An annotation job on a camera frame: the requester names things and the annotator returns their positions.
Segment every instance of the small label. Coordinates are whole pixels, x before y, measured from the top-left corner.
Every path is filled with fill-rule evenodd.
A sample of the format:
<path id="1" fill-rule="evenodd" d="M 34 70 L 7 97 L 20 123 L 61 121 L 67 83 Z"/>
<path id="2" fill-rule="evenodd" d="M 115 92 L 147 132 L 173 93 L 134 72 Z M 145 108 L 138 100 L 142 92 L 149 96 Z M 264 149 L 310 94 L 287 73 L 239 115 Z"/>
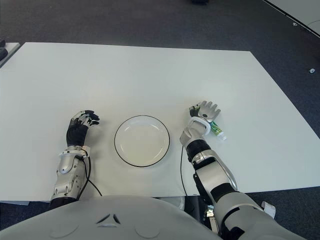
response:
<path id="1" fill-rule="evenodd" d="M 275 218 L 276 215 L 276 207 L 267 203 L 266 201 L 263 201 L 261 204 L 261 207 L 264 208 L 264 212 L 271 216 L 273 219 Z"/>

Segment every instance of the white plate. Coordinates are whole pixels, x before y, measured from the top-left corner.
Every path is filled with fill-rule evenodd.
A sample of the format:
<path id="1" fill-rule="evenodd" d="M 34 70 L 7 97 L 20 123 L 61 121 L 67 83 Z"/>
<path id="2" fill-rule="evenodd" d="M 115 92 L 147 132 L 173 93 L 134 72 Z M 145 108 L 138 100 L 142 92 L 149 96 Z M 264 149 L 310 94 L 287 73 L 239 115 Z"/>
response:
<path id="1" fill-rule="evenodd" d="M 115 133 L 115 150 L 126 163 L 147 167 L 159 162 L 167 153 L 170 137 L 166 126 L 152 116 L 134 116 Z"/>

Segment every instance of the robotic hand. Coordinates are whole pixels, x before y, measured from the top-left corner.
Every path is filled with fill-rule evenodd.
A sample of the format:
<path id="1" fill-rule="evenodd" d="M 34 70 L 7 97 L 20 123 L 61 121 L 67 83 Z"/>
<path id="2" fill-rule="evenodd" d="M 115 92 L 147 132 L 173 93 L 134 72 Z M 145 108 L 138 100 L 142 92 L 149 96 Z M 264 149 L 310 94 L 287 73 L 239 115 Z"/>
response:
<path id="1" fill-rule="evenodd" d="M 180 137 L 188 160 L 193 165 L 193 179 L 200 195 L 213 205 L 219 235 L 225 240 L 301 240 L 304 239 L 280 226 L 248 195 L 237 191 L 231 171 L 204 139 L 210 123 L 220 109 L 203 101 L 189 108 L 191 120 Z"/>
<path id="2" fill-rule="evenodd" d="M 84 162 L 90 153 L 90 148 L 84 146 L 87 131 L 90 126 L 98 125 L 99 120 L 91 110 L 80 111 L 70 120 L 66 132 L 67 149 L 60 154 L 60 163 L 56 170 L 57 181 L 54 185 L 50 209 L 79 199 L 88 182 Z"/>

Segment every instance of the white tabletop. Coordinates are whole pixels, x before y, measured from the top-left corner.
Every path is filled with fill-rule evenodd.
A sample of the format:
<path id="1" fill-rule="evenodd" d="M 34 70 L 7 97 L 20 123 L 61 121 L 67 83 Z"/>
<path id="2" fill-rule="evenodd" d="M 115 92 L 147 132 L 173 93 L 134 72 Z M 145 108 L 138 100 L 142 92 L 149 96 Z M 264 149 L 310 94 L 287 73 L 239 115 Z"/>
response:
<path id="1" fill-rule="evenodd" d="M 179 137 L 191 105 L 218 104 L 228 139 L 206 137 L 243 192 L 317 186 L 320 140 L 248 51 L 26 43 L 0 69 L 0 200 L 48 201 L 70 118 L 94 110 L 88 131 L 92 181 L 104 195 L 184 195 Z M 155 165 L 134 167 L 117 155 L 119 125 L 158 118 L 170 147 Z M 189 195 L 198 194 L 184 153 Z M 95 195 L 88 185 L 83 198 Z"/>

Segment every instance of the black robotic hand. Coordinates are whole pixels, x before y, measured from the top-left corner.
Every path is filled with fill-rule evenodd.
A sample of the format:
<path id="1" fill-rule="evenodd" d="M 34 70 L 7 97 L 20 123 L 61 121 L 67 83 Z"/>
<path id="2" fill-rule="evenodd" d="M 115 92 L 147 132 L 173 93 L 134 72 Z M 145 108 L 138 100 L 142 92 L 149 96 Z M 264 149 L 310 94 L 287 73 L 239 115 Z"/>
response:
<path id="1" fill-rule="evenodd" d="M 67 146 L 83 146 L 88 128 L 99 124 L 99 117 L 94 111 L 84 110 L 78 112 L 71 120 L 66 132 Z"/>

